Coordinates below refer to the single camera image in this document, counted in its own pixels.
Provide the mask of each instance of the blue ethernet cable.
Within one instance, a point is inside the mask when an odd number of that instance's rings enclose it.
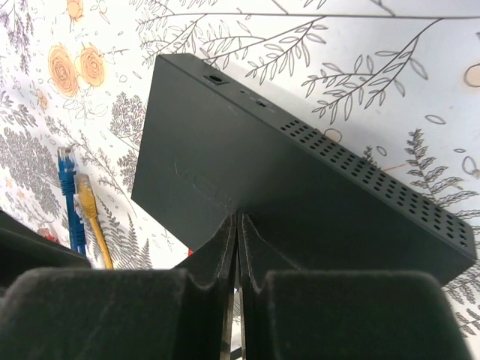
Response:
[[[75,211],[75,160],[71,148],[60,147],[57,150],[58,179],[60,180],[61,193],[67,200],[68,232],[70,234],[70,248],[86,255],[85,227],[80,216]]]

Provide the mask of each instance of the tablecloth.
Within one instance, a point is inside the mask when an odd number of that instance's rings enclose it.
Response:
[[[479,240],[477,1],[1,0],[0,34],[0,206],[67,245],[56,149],[73,146],[117,269],[168,269],[188,253],[131,200],[162,53],[194,53],[471,223]],[[445,287],[477,359],[479,275],[477,263]]]

